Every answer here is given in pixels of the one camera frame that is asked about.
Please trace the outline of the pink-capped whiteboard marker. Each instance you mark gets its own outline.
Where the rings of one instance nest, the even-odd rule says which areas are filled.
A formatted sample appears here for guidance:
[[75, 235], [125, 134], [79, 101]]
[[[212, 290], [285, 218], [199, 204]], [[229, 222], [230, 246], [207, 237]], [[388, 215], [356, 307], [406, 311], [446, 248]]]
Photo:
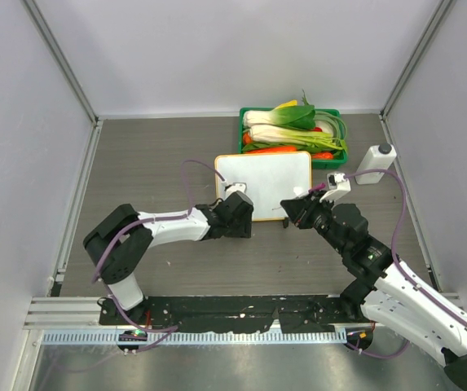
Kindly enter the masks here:
[[309, 195], [311, 192], [322, 191], [325, 187], [326, 187], [326, 184], [324, 182], [322, 182], [322, 183], [320, 183], [318, 185], [315, 185], [315, 186], [313, 186], [312, 188], [310, 188], [308, 190], [306, 190], [305, 188], [302, 188], [302, 187], [294, 187], [293, 193], [297, 198], [299, 198], [299, 197]]

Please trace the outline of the small orange-framed whiteboard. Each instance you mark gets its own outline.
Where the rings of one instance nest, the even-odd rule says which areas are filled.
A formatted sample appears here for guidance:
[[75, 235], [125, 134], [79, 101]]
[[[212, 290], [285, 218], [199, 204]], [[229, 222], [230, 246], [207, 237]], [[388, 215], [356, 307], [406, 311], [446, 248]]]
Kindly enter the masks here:
[[303, 195], [312, 186], [307, 152], [221, 155], [214, 168], [225, 178], [216, 181], [217, 196], [225, 196], [227, 185], [244, 185], [253, 202], [255, 222], [284, 220], [287, 214], [280, 201]]

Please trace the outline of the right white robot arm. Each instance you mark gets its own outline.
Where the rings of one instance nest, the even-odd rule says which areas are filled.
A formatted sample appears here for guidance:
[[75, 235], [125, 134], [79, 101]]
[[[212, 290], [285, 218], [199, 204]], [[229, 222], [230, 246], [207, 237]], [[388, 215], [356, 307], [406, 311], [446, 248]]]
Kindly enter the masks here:
[[342, 293], [343, 317], [363, 317], [409, 340], [440, 364], [447, 377], [467, 390], [467, 312], [434, 290], [396, 253], [371, 236], [355, 204], [334, 204], [317, 195], [283, 200], [299, 229], [314, 229], [341, 256], [355, 277]]

